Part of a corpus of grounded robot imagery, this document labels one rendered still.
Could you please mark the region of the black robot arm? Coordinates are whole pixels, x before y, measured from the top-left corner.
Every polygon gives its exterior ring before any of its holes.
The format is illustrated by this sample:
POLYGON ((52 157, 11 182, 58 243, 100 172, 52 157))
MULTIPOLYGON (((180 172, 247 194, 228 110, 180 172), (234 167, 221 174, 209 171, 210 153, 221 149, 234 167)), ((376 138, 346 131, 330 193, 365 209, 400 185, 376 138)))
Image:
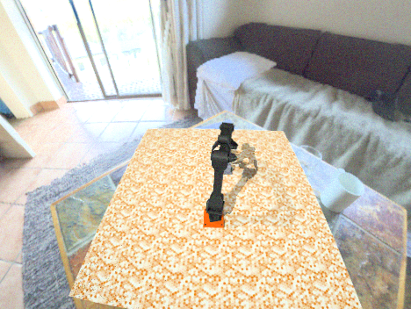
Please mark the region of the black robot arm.
POLYGON ((223 175, 230 162, 232 149, 237 149, 238 144, 232 139, 234 132, 234 123, 222 122, 220 124, 220 134, 217 141, 212 146, 210 160, 212 160, 212 167, 214 169, 213 192, 210 198, 206 201, 206 213, 209 215, 210 222, 221 220, 223 208, 225 206, 224 193, 222 191, 223 175), (219 143, 226 144, 229 148, 230 154, 227 151, 214 150, 219 143), (230 143, 233 145, 230 146, 230 143), (214 151, 213 151, 214 150, 214 151))

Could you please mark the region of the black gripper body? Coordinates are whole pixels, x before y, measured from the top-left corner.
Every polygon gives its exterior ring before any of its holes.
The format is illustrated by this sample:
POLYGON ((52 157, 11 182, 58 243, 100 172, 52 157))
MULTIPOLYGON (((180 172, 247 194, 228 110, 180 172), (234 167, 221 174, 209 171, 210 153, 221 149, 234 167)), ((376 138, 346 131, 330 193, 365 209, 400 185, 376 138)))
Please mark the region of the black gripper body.
MULTIPOLYGON (((226 144, 219 143, 219 145, 220 145, 220 147, 219 147, 220 151, 227 151, 230 154, 229 148, 226 144)), ((234 153, 231 152, 230 162, 235 162, 235 161, 237 161, 237 156, 234 153)))

